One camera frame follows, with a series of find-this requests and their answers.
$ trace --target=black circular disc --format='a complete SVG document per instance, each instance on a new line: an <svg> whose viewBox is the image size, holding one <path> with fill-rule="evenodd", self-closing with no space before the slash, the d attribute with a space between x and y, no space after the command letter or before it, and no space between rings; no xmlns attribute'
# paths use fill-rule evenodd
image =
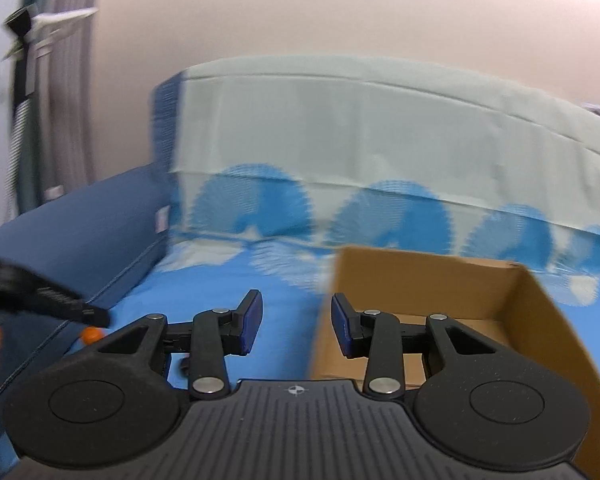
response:
<svg viewBox="0 0 600 480"><path fill-rule="evenodd" d="M49 465L91 468L161 442L180 413L178 397L160 375L126 357L96 354L24 383L4 408L14 448Z"/></svg>
<svg viewBox="0 0 600 480"><path fill-rule="evenodd" d="M498 354L459 356L422 385L414 413L452 456L501 471L571 459L589 423L587 403L571 383Z"/></svg>
<svg viewBox="0 0 600 480"><path fill-rule="evenodd" d="M544 410L542 395L514 381L491 381L476 386L470 402L476 413L502 424L524 424Z"/></svg>
<svg viewBox="0 0 600 480"><path fill-rule="evenodd" d="M49 408L62 420L88 424L115 415L124 402L125 394L115 384L76 381L54 391L49 399Z"/></svg>

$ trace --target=bed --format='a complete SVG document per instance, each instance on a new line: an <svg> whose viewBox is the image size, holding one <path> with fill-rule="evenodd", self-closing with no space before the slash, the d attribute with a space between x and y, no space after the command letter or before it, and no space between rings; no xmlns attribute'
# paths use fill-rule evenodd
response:
<svg viewBox="0 0 600 480"><path fill-rule="evenodd" d="M1 227L0 256L111 307L111 330L151 312L191 320L258 288L264 318L252 353L227 358L234 382L306 377L343 244L514 260L600 369L599 115L429 63L242 57L158 86L152 141L151 165ZM4 327L0 406L79 349L81 329L29 315ZM1 428L4 471L16 459Z"/></svg>

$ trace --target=logo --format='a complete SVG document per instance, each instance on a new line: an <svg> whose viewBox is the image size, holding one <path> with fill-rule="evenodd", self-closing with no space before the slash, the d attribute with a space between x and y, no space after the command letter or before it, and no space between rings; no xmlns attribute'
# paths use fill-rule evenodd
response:
<svg viewBox="0 0 600 480"><path fill-rule="evenodd" d="M62 303L66 306L74 306L78 300L74 298L70 298L69 296L59 292L58 290L53 290L50 286L41 286L37 293L40 296L44 296L45 298L49 298L52 301L57 301L58 303Z"/></svg>
<svg viewBox="0 0 600 480"><path fill-rule="evenodd" d="M294 384L291 388L287 390L291 395L298 396L300 394L304 394L306 389L300 386L299 384Z"/></svg>

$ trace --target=fabric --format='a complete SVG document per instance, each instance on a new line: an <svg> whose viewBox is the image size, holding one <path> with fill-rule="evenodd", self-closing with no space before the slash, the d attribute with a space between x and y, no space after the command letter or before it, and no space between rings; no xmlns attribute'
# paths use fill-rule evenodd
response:
<svg viewBox="0 0 600 480"><path fill-rule="evenodd" d="M236 308L250 289L257 288L264 316L251 353L226 358L231 382L305 378L322 288L310 282L317 277L311 261L294 266L284 277L252 265L271 245L288 250L283 242L242 245L199 239L173 244L167 257L115 307L115 324L108 332L151 312L163 313L174 323L191 321L199 312L216 307ZM78 341L74 349L81 347ZM178 370L181 357L173 355L169 379L174 386L186 388Z"/></svg>
<svg viewBox="0 0 600 480"><path fill-rule="evenodd" d="M16 204L16 188L19 174L20 155L22 154L22 141L24 132L29 121L29 110L31 108L31 99L24 99L16 106L13 117L13 131L11 133L11 143L9 146L9 167L7 168L7 218L5 222L18 215Z"/></svg>
<svg viewBox="0 0 600 480"><path fill-rule="evenodd" d="M95 0L39 0L41 12L92 7ZM71 192L96 180L91 140L90 20L38 60L36 92L43 190Z"/></svg>
<svg viewBox="0 0 600 480"><path fill-rule="evenodd" d="M42 0L22 0L23 6L40 4ZM24 98L26 83L26 61L18 60L14 68L14 97L16 104ZM18 212L24 213L43 203L41 189L40 128L38 126L38 102L31 97L30 107L24 131L22 150L18 156L17 200Z"/></svg>
<svg viewBox="0 0 600 480"><path fill-rule="evenodd" d="M169 172L173 162L181 81L182 74L178 73L154 90L152 117L154 163L165 173Z"/></svg>
<svg viewBox="0 0 600 480"><path fill-rule="evenodd" d="M157 167L128 171L1 226L0 258L112 307L164 256L167 232L156 232L155 219L168 201ZM0 438L7 386L55 362L82 328L33 314L4 316L2 325Z"/></svg>
<svg viewBox="0 0 600 480"><path fill-rule="evenodd" d="M514 260L600 368L600 117L405 60L227 59L180 84L172 232L215 249L175 246L173 280L234 254L215 270L227 280L256 271L320 294L345 243ZM283 352L297 348L288 339ZM280 371L273 361L256 376Z"/></svg>

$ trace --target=metal pivot bolt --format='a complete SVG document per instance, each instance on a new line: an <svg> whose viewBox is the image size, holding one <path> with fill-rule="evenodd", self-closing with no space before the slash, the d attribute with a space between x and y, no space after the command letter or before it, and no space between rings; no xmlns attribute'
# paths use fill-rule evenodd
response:
<svg viewBox="0 0 600 480"><path fill-rule="evenodd" d="M400 389L400 383L391 377L376 377L369 381L369 389L376 394L389 395Z"/></svg>
<svg viewBox="0 0 600 480"><path fill-rule="evenodd" d="M200 377L192 386L199 394L214 394L224 388L224 382L217 377Z"/></svg>

